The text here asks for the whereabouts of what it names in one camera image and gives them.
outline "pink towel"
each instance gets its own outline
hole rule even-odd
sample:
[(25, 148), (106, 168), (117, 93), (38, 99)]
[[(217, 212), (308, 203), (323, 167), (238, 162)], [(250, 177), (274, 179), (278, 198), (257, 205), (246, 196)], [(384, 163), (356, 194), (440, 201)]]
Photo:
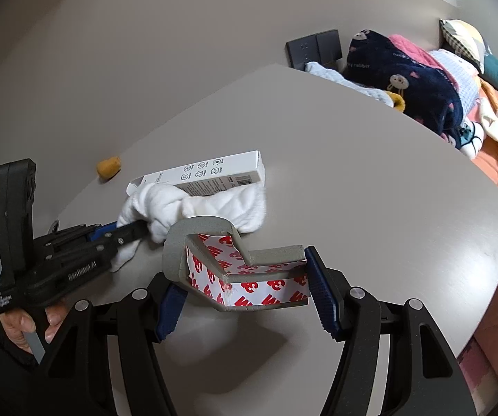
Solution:
[(472, 338), (457, 358), (477, 414), (488, 414), (498, 403), (498, 377)]
[(455, 90), (459, 91), (459, 84), (457, 83), (453, 75), (449, 73), (442, 64), (440, 64), (436, 59), (430, 56), (425, 50), (399, 34), (392, 34), (388, 37), (388, 39), (392, 41), (392, 44), (395, 45), (396, 48), (400, 49), (416, 62), (420, 62), (421, 64), (432, 67), (433, 69), (442, 69), (448, 76), (449, 80), (452, 82)]

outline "pile of clothes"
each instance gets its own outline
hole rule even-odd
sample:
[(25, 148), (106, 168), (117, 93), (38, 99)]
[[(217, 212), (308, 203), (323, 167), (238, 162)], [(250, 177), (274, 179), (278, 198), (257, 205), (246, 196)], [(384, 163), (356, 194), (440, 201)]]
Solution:
[(493, 120), (467, 116), (479, 99), (474, 66), (447, 50), (426, 52), (400, 35), (363, 30), (351, 41), (343, 75), (316, 62), (306, 71), (395, 107), (471, 159), (495, 129)]

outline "blue gripper pad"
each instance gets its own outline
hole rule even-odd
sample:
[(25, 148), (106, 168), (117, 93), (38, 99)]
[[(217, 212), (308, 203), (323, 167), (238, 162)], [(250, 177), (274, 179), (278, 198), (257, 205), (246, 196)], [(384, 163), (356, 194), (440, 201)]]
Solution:
[(322, 328), (335, 339), (341, 331), (336, 298), (320, 269), (320, 265), (318, 264), (319, 260), (315, 258), (311, 247), (305, 249), (305, 256), (307, 258), (309, 289), (315, 302)]
[(186, 298), (186, 290), (176, 285), (168, 286), (160, 302), (158, 324), (155, 327), (155, 334), (161, 342), (176, 329)]
[(102, 227), (97, 228), (93, 231), (93, 234), (89, 237), (89, 241), (94, 241), (99, 239), (103, 234), (116, 229), (116, 222), (107, 223)]

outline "yellow foam piece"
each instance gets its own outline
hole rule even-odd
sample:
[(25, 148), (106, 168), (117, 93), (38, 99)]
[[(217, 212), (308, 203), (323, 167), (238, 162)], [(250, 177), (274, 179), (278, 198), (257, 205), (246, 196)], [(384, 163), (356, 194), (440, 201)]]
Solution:
[(390, 91), (384, 91), (393, 101), (393, 108), (399, 112), (405, 111), (405, 100), (400, 94), (394, 94)]
[(120, 158), (112, 156), (112, 158), (103, 159), (103, 161), (97, 164), (97, 173), (103, 180), (109, 180), (120, 172), (121, 168), (122, 163)]

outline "gray foam piece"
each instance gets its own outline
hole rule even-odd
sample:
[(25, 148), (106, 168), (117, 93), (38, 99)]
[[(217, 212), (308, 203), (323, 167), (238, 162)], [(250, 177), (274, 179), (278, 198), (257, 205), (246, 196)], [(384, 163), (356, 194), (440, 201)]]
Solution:
[[(305, 260), (305, 251), (302, 245), (249, 251), (243, 245), (240, 234), (230, 221), (215, 216), (191, 217), (179, 220), (172, 225), (168, 231), (168, 237), (164, 242), (162, 271), (170, 281), (175, 282), (191, 293), (197, 294), (220, 311), (257, 311), (306, 304), (306, 302), (287, 302), (277, 305), (225, 307), (203, 293), (197, 292), (192, 288), (187, 279), (189, 270), (187, 268), (186, 247), (189, 247), (211, 272), (221, 277), (224, 283), (243, 283), (247, 281), (247, 276), (244, 275), (225, 275), (223, 269), (220, 268), (214, 257), (199, 239), (199, 233), (208, 234), (209, 236), (231, 235), (233, 244), (239, 250), (245, 264), (249, 266), (276, 265)], [(297, 277), (304, 272), (304, 269), (305, 266), (301, 265), (289, 271), (279, 271), (271, 274), (251, 274), (251, 281), (268, 281)]]

